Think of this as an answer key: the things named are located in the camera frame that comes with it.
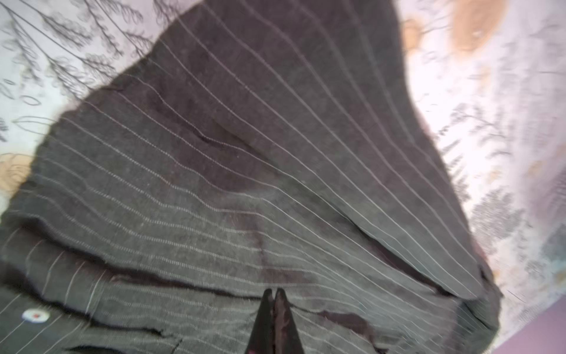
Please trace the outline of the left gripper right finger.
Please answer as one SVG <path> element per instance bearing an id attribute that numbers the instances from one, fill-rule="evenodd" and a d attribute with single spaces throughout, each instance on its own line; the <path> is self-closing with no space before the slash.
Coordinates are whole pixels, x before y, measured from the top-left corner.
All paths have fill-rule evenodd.
<path id="1" fill-rule="evenodd" d="M 284 289 L 277 289 L 274 299 L 274 353 L 305 354 L 290 303 Z"/>

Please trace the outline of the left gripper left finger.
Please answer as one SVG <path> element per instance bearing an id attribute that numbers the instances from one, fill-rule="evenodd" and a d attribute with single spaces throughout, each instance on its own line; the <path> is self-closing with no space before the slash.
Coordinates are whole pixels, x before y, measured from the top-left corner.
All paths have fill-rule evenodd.
<path id="1" fill-rule="evenodd" d="M 257 311 L 245 354 L 274 354 L 274 298 L 271 289 L 265 290 Z"/>

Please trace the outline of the dark grey pinstriped shirt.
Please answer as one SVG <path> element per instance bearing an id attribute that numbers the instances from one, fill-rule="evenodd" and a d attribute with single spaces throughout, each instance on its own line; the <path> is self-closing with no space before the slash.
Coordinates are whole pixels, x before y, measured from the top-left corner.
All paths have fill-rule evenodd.
<path id="1" fill-rule="evenodd" d="M 1 219 L 3 353 L 483 353 L 501 294 L 393 1 L 202 1 L 62 113 Z"/>

